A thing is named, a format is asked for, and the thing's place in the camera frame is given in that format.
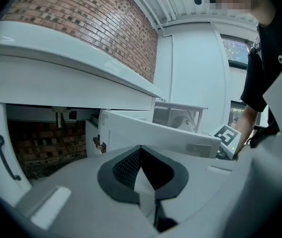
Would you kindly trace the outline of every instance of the open cabinet door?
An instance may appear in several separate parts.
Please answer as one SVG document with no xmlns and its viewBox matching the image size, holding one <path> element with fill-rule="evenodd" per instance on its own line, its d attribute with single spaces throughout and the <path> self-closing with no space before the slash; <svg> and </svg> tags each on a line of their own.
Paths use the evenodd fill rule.
<svg viewBox="0 0 282 238">
<path fill-rule="evenodd" d="M 30 189 L 11 145 L 5 104 L 0 104 L 0 198 L 14 207 Z"/>
<path fill-rule="evenodd" d="M 99 116 L 100 144 L 106 151 L 128 146 L 150 145 L 193 156 L 214 158 L 220 139 L 179 130 L 102 110 Z"/>
</svg>

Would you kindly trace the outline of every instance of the white ceiling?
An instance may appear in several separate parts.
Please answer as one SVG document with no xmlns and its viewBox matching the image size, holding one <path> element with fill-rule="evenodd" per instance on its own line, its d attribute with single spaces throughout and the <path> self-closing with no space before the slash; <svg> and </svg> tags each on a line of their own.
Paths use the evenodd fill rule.
<svg viewBox="0 0 282 238">
<path fill-rule="evenodd" d="M 201 5 L 196 5 L 194 0 L 145 1 L 149 4 L 163 26 L 167 23 L 167 19 L 170 19 L 168 25 L 210 21 L 218 23 L 231 22 L 232 24 L 244 26 L 252 30 L 255 30 L 256 26 L 256 20 L 252 15 L 239 14 L 234 10 L 215 9 L 214 4 L 210 5 L 208 0 L 203 0 Z"/>
</svg>

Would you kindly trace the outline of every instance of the black t-shirt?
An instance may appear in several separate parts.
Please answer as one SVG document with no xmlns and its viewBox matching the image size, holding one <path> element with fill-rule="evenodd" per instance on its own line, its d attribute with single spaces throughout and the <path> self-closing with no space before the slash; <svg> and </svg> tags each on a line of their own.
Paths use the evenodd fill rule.
<svg viewBox="0 0 282 238">
<path fill-rule="evenodd" d="M 282 71 L 282 10 L 276 11 L 267 27 L 258 26 L 261 58 L 251 48 L 248 56 L 247 75 L 241 100 L 258 112 L 266 107 L 263 94 Z M 274 121 L 269 110 L 268 124 Z"/>
</svg>

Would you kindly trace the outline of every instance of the brick wall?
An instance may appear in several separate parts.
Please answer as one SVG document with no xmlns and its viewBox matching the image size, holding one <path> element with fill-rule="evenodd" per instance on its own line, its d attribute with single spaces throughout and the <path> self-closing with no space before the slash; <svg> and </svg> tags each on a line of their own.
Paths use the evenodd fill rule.
<svg viewBox="0 0 282 238">
<path fill-rule="evenodd" d="M 27 178 L 44 178 L 64 165 L 87 157 L 85 121 L 66 122 L 58 130 L 55 122 L 7 122 L 16 158 Z"/>
<path fill-rule="evenodd" d="M 133 0 L 11 0 L 0 20 L 71 35 L 153 82 L 158 35 Z"/>
</svg>

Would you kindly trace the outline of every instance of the door hinge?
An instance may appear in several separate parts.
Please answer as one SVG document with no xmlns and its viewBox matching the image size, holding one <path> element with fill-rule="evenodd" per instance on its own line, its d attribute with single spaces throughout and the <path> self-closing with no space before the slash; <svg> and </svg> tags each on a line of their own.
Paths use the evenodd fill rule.
<svg viewBox="0 0 282 238">
<path fill-rule="evenodd" d="M 95 143 L 96 148 L 98 150 L 101 150 L 102 153 L 105 153 L 107 151 L 107 145 L 104 142 L 100 145 L 100 135 L 94 137 L 93 142 Z"/>
</svg>

